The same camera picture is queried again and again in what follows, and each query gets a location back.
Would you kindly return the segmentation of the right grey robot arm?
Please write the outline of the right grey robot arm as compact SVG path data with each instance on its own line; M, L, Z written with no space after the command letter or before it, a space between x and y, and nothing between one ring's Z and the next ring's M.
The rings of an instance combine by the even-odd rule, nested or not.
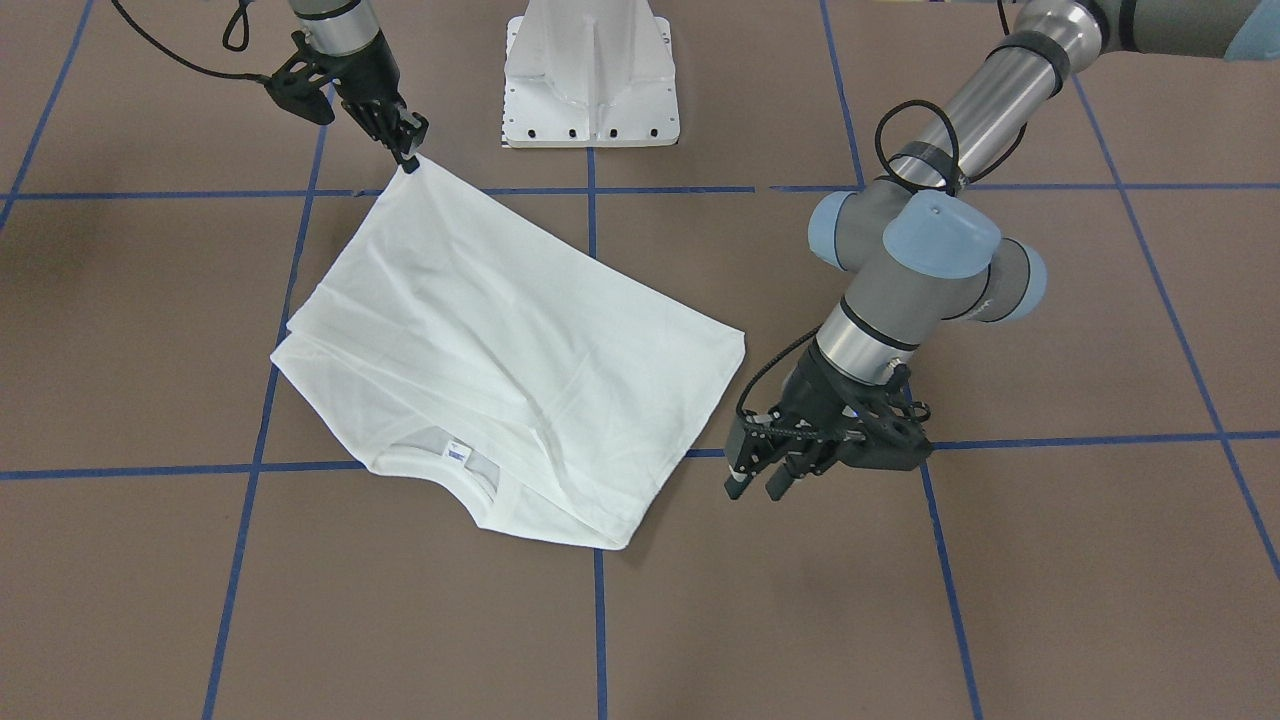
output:
M401 94L401 69L370 1L291 1L308 61L343 109L407 174L420 167L429 123Z

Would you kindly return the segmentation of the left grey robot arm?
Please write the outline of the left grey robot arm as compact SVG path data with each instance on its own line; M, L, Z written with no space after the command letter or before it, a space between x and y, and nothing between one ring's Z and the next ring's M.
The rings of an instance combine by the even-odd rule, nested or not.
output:
M882 135L882 172L813 211L810 250L849 272L797 352L780 400L763 413L737 401L724 443L724 491L760 475L782 498L832 466L910 471L933 452L931 407L908 384L910 361L945 322L1011 322L1043 299L1037 251L1009 238L963 195L1006 161L1036 111L1108 53L1271 61L1275 1L1029 1L972 78L945 105L920 100L928 126L897 152Z

